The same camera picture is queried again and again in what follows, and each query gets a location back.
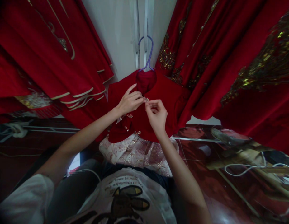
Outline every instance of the reflective floor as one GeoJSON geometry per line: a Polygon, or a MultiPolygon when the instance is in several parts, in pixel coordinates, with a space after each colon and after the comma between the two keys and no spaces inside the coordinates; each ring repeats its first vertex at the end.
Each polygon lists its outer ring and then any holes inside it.
{"type": "MultiPolygon", "coordinates": [[[[31,125],[47,127],[75,128],[64,119],[53,119],[49,122],[34,121],[31,125]]],[[[228,182],[216,171],[208,170],[206,162],[222,158],[225,148],[215,142],[192,141],[186,138],[212,140],[210,133],[212,125],[191,125],[182,128],[174,135],[180,147],[180,156],[187,164],[192,174],[198,181],[214,223],[262,223],[257,215],[251,211],[239,195],[232,189],[228,182]]],[[[237,138],[246,138],[221,126],[216,126],[228,135],[237,138]]],[[[53,132],[29,132],[25,138],[10,138],[0,143],[0,152],[8,155],[34,155],[41,154],[47,148],[62,144],[73,134],[53,132]]],[[[97,144],[92,144],[91,149],[96,152],[92,157],[103,160],[97,152],[97,144]]],[[[9,195],[17,182],[28,171],[38,156],[30,157],[5,157],[0,155],[0,202],[9,195]]],[[[242,170],[231,169],[230,172],[240,173],[242,170]]],[[[253,171],[243,176],[234,177],[224,170],[223,175],[236,187],[241,195],[259,214],[261,220],[266,217],[289,217],[289,202],[273,201],[264,194],[271,188],[262,181],[253,171]]]]}

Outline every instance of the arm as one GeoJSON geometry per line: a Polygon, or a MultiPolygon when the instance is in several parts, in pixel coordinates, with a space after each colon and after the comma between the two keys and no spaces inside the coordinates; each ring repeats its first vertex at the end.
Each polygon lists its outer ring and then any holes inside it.
{"type": "Polygon", "coordinates": [[[176,151],[165,131],[167,111],[161,100],[152,100],[145,105],[150,124],[158,138],[168,162],[178,191],[186,202],[190,223],[212,223],[210,214],[192,173],[176,151]]]}
{"type": "Polygon", "coordinates": [[[130,94],[134,87],[136,84],[126,91],[115,108],[65,141],[35,175],[47,176],[57,185],[79,152],[91,144],[116,119],[136,110],[145,101],[138,91],[130,94]]]}

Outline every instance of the forearm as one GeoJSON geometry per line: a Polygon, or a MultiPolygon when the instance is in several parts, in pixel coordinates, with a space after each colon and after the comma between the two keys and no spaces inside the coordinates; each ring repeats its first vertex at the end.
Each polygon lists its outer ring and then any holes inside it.
{"type": "Polygon", "coordinates": [[[114,108],[98,120],[77,132],[65,141],[35,174],[45,175],[55,184],[58,184],[67,172],[74,157],[91,144],[120,116],[118,110],[114,108]]]}
{"type": "Polygon", "coordinates": [[[158,140],[182,197],[188,203],[206,206],[199,185],[176,151],[167,134],[161,134],[158,136],[158,140]]]}
{"type": "Polygon", "coordinates": [[[204,196],[191,171],[176,151],[166,132],[160,133],[157,138],[173,174],[178,191],[187,203],[189,221],[195,219],[196,223],[211,223],[204,196]]]}

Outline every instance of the hanging garment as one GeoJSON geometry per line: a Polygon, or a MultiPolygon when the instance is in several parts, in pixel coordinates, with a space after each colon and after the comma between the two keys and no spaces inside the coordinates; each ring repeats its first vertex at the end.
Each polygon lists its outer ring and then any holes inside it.
{"type": "MultiPolygon", "coordinates": [[[[109,136],[103,139],[99,150],[109,163],[146,167],[162,176],[173,176],[159,143],[144,140],[137,134],[118,143],[111,143],[108,138],[109,136]]],[[[173,136],[170,141],[179,152],[178,143],[173,136]]]]}
{"type": "Polygon", "coordinates": [[[107,112],[112,64],[81,1],[2,1],[0,45],[78,128],[107,112]]]}
{"type": "Polygon", "coordinates": [[[61,113],[57,106],[0,46],[0,115],[30,111],[39,118],[61,113]]]}
{"type": "Polygon", "coordinates": [[[272,74],[269,64],[266,69],[257,69],[259,72],[253,73],[255,77],[247,75],[257,68],[250,64],[263,46],[268,51],[256,62],[271,58],[270,64],[280,68],[286,60],[289,75],[289,54],[286,59],[285,52],[282,53],[283,49],[289,53],[289,36],[283,35],[289,31],[289,15],[286,16],[288,22],[282,22],[284,28],[274,28],[288,10],[289,1],[193,0],[186,5],[177,1],[156,68],[192,91],[178,121],[179,127],[183,127],[191,115],[202,120],[215,116],[226,128],[254,137],[256,141],[259,139],[259,143],[266,146],[274,145],[275,149],[287,151],[283,146],[289,146],[289,138],[283,144],[273,141],[286,132],[285,117],[289,120],[289,80],[285,82],[289,76],[285,77],[282,72],[272,74]],[[267,45],[267,38],[283,40],[267,45]],[[282,79],[274,83],[273,76],[282,79]],[[259,82],[261,77],[264,77],[263,83],[259,82]],[[243,85],[233,87],[234,82],[243,85]],[[231,93],[236,93],[238,99],[229,100],[223,106],[222,98],[226,94],[225,98],[232,96],[231,93]],[[283,120],[282,126],[272,122],[277,117],[283,120]]]}
{"type": "MultiPolygon", "coordinates": [[[[137,86],[131,91],[140,91],[146,101],[161,99],[168,115],[165,130],[172,136],[177,129],[177,120],[186,104],[189,91],[172,82],[167,77],[152,70],[148,72],[135,71],[119,82],[113,83],[108,88],[108,103],[110,109],[120,102],[127,89],[133,84],[137,86]]],[[[159,142],[145,111],[145,104],[140,105],[135,111],[125,114],[113,123],[109,132],[109,141],[117,143],[125,140],[132,134],[138,134],[142,139],[159,142]]]]}

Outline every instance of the purple hanger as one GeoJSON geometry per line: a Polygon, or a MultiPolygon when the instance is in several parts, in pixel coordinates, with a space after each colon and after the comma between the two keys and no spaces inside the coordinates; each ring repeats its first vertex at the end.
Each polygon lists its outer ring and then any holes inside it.
{"type": "MultiPolygon", "coordinates": [[[[149,65],[149,68],[150,68],[151,70],[155,71],[155,70],[151,67],[151,56],[152,56],[152,52],[153,52],[154,42],[153,42],[153,39],[152,39],[150,36],[147,36],[147,37],[150,38],[150,40],[152,41],[151,52],[150,52],[149,59],[148,59],[146,65],[145,65],[145,67],[142,68],[142,69],[140,69],[138,72],[146,69],[148,65],[149,65]]],[[[142,41],[143,38],[144,38],[144,37],[142,37],[142,38],[139,40],[138,45],[140,45],[140,42],[142,41]]]]}

